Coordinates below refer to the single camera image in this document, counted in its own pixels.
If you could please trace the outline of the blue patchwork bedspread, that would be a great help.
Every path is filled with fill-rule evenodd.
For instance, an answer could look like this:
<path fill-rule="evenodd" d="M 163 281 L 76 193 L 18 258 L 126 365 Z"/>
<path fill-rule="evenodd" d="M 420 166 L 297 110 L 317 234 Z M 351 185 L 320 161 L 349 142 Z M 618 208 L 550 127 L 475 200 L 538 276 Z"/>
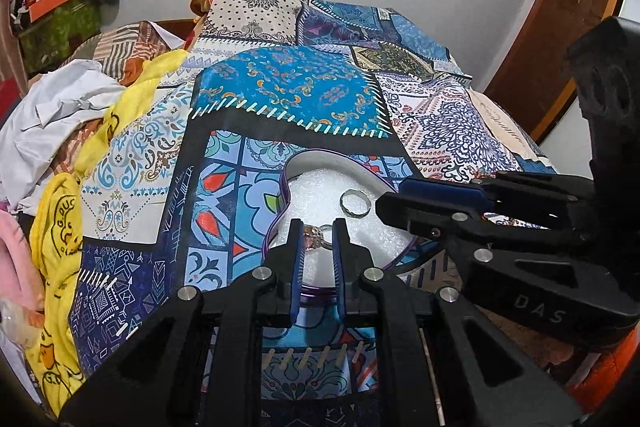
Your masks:
<path fill-rule="evenodd" d="M 89 239 L 70 314 L 88 374 L 60 422 L 378 425 L 375 338 L 338 317 L 332 222 L 344 218 L 352 241 L 411 285 L 459 286 L 436 239 L 382 225 L 375 199 L 412 176 L 468 183 L 550 162 L 446 48 L 392 9 L 303 0 L 295 44 L 202 30 L 162 84 L 193 90 L 157 232 Z M 293 219 L 308 249 L 299 314 L 254 344 L 262 409 L 252 414 L 230 393 L 236 367 L 213 369 L 206 303 L 250 298 L 253 271 Z"/>

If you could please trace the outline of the yellow duck print cloth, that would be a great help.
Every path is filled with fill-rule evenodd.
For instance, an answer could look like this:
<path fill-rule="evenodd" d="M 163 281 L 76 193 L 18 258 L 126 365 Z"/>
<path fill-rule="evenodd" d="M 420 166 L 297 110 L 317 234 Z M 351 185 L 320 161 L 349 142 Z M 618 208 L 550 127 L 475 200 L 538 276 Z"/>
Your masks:
<path fill-rule="evenodd" d="M 162 84 L 188 56 L 176 49 L 144 62 L 82 144 L 73 169 L 44 189 L 29 232 L 32 262 L 44 282 L 43 323 L 25 355 L 52 415 L 88 374 L 70 314 L 89 239 L 150 239 L 160 226 L 193 90 L 190 80 L 169 92 Z"/>

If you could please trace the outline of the brown wooden door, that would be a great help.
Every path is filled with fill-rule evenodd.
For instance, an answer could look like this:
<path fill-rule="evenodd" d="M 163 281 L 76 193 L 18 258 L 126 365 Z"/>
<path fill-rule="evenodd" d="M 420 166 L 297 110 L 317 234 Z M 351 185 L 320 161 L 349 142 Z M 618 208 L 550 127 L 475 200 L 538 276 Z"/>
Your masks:
<path fill-rule="evenodd" d="M 622 0 L 535 0 L 485 93 L 540 143 L 575 101 L 565 52 Z"/>

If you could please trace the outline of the cream dotted pillow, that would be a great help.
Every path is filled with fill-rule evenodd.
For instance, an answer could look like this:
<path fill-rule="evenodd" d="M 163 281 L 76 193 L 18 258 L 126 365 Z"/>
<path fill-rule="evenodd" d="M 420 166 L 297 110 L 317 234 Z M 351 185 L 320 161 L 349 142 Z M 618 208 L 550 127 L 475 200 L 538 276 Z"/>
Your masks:
<path fill-rule="evenodd" d="M 296 43 L 296 22 L 303 0 L 212 0 L 202 34 L 230 38 Z"/>

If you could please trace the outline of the striped orange brown cloth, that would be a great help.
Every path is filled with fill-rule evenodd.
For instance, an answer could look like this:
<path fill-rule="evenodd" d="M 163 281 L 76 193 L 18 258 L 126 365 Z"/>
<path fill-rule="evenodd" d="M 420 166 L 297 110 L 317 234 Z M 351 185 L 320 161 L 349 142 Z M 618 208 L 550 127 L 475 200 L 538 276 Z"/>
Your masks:
<path fill-rule="evenodd" d="M 93 60 L 104 75 L 122 86 L 130 86 L 142 73 L 143 65 L 158 56 L 184 47 L 186 42 L 160 24 L 142 20 L 101 32 L 84 43 L 64 62 Z"/>

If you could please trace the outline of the white crumpled cloth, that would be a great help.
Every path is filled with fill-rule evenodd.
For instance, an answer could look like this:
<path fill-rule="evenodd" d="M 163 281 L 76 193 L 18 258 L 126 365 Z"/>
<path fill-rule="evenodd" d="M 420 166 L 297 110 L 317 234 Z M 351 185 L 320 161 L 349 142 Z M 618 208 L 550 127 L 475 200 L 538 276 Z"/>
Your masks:
<path fill-rule="evenodd" d="M 58 150 L 79 127 L 104 116 L 125 87 L 93 60 L 44 74 L 1 128 L 1 198 L 9 210 L 32 209 Z"/>

